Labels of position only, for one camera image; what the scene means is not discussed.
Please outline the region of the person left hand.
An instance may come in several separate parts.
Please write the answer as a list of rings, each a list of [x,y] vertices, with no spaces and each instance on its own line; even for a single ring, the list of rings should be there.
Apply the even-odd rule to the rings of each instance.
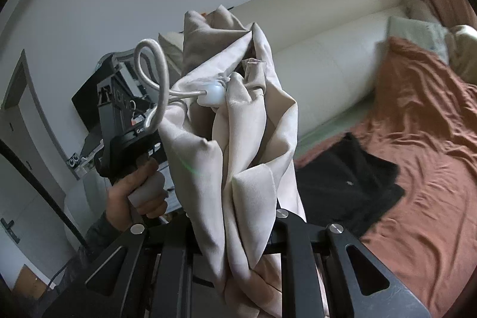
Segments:
[[[133,224],[133,214],[155,219],[167,210],[167,191],[159,164],[150,158],[108,189],[106,219],[120,232]]]

